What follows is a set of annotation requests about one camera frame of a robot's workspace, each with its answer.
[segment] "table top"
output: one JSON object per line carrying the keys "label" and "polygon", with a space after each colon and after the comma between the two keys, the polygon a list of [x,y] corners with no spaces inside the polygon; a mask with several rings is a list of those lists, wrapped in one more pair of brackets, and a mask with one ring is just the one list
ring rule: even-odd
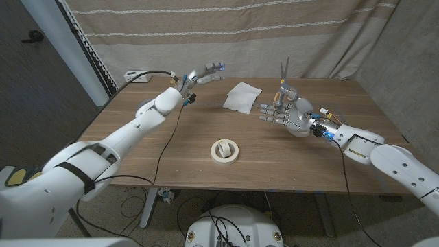
{"label": "table top", "polygon": [[[262,89],[249,115],[222,107],[227,93],[240,82]],[[315,112],[324,107],[344,124],[380,134],[386,143],[407,148],[420,158],[358,82],[288,79],[288,84],[313,104]],[[140,102],[155,98],[169,86],[169,78],[128,85],[81,140],[105,138],[134,118]],[[259,120],[260,104],[272,102],[278,87],[278,78],[228,78],[195,86],[196,101],[181,111],[175,134],[159,165],[158,158],[176,127],[180,106],[129,153],[119,174],[153,180],[157,170],[153,187],[346,193],[342,157],[337,148],[313,135],[295,137],[285,126]],[[219,139],[233,140],[239,146],[239,157],[232,165],[212,161],[211,146]],[[352,193],[409,193],[372,165],[362,165],[347,157],[345,161]],[[151,187],[135,178],[116,178],[112,184]]]}

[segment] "striped fabric backdrop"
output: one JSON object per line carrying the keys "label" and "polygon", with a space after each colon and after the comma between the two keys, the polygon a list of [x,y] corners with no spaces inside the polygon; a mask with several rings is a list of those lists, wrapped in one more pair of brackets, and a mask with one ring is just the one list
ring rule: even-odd
{"label": "striped fabric backdrop", "polygon": [[127,70],[349,78],[399,0],[67,0],[116,81]]}

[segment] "black strap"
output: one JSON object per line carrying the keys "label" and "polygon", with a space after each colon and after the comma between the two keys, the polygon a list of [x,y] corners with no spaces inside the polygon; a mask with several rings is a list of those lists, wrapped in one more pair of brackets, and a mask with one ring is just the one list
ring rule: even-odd
{"label": "black strap", "polygon": [[95,181],[91,180],[87,174],[85,174],[83,171],[78,169],[76,166],[68,163],[63,162],[55,167],[62,167],[64,169],[69,170],[71,173],[75,174],[82,182],[84,182],[84,193],[87,194],[91,190],[95,189]]}

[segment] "white robotic arm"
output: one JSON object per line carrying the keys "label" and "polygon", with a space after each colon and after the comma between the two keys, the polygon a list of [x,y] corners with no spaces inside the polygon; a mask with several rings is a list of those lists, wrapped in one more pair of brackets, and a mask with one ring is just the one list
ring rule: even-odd
{"label": "white robotic arm", "polygon": [[[373,164],[400,182],[439,216],[437,173],[414,158],[405,148],[385,145],[384,138],[378,134],[346,124],[337,124],[312,113],[311,103],[305,98],[300,98],[297,89],[287,84],[286,72],[283,72],[282,65],[281,74],[281,87],[274,97],[273,105],[261,105],[261,112],[270,116],[260,116],[261,120],[283,124],[297,137],[307,137],[312,133],[330,141],[334,147],[340,146],[347,157],[365,165]],[[283,102],[284,95],[287,96],[288,103]]]}
{"label": "white robotic arm", "polygon": [[122,160],[139,141],[157,129],[177,105],[192,103],[196,84],[222,80],[211,76],[224,70],[221,63],[195,69],[191,76],[168,88],[136,112],[136,118],[101,141],[79,141],[63,149],[43,168],[41,176],[17,187],[0,191],[0,238],[54,237],[68,210],[81,199],[89,201],[117,174]]}

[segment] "masking tape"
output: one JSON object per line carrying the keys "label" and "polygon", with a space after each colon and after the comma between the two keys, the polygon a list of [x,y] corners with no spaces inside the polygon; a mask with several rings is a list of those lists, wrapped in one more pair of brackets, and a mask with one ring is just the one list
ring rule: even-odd
{"label": "masking tape", "polygon": [[220,141],[218,143],[218,149],[223,158],[227,158],[232,155],[232,150],[230,150],[230,146],[227,141]]}
{"label": "masking tape", "polygon": [[[222,157],[218,156],[217,151],[219,150],[219,146],[223,147],[223,145],[220,143],[223,143],[223,144],[227,143],[228,144],[227,146],[228,146],[228,149],[230,151],[231,156],[229,156],[227,158],[222,158]],[[216,141],[212,145],[212,148],[211,148],[212,159],[213,159],[213,161],[215,161],[215,163],[217,163],[219,165],[233,164],[238,159],[238,153],[239,153],[238,145],[236,145],[236,143],[234,141],[231,141],[228,139],[221,139],[221,140]]]}

